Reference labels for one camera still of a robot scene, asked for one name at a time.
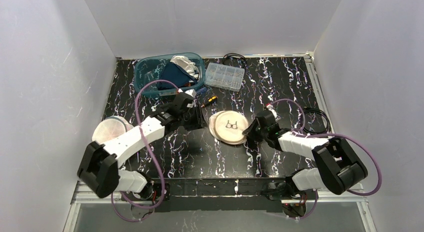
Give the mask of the dark blue lace bra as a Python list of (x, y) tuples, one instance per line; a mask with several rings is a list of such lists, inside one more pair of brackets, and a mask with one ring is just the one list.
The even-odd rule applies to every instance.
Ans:
[(168, 62), (159, 74), (159, 80), (167, 80), (177, 87), (187, 87), (189, 83), (198, 84), (197, 79), (181, 66)]

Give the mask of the teal plastic bin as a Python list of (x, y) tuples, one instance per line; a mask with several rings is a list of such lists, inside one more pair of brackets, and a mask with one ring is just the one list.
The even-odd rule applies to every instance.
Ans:
[(146, 84), (159, 80), (160, 72), (163, 70), (165, 65), (168, 62), (171, 62), (171, 58), (173, 56), (186, 56), (188, 57), (192, 62), (195, 62), (195, 65), (200, 71), (200, 78), (197, 85), (194, 85), (193, 83), (189, 83), (187, 87), (181, 87), (182, 90), (188, 90), (188, 89), (200, 89), (205, 81), (206, 76), (206, 68), (205, 64), (203, 62), (203, 59), (196, 53), (192, 52), (186, 52), (186, 53), (176, 53), (176, 54), (167, 54), (167, 55), (159, 55), (159, 56), (153, 56), (153, 57), (147, 57), (144, 59), (139, 60), (134, 68), (134, 82), (133, 86), (136, 92), (139, 92), (142, 87), (144, 87)]

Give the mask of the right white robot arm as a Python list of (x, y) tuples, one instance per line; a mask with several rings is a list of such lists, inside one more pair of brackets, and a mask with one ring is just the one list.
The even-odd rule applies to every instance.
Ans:
[(258, 113), (243, 131), (250, 140), (265, 141), (282, 152), (293, 152), (315, 162), (312, 169), (301, 169), (285, 178), (285, 190), (292, 195), (309, 189), (326, 188), (340, 195), (368, 176), (368, 170), (346, 139), (301, 137), (282, 128), (270, 110)]

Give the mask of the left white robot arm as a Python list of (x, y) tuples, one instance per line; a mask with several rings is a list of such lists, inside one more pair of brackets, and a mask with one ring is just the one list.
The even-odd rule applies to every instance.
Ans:
[(162, 139), (179, 127), (187, 131), (205, 128), (206, 121), (193, 89), (176, 94), (170, 103), (159, 106), (140, 126), (103, 144), (87, 145), (77, 176), (99, 197), (118, 191), (143, 193), (148, 179), (140, 172), (120, 167), (148, 143)]

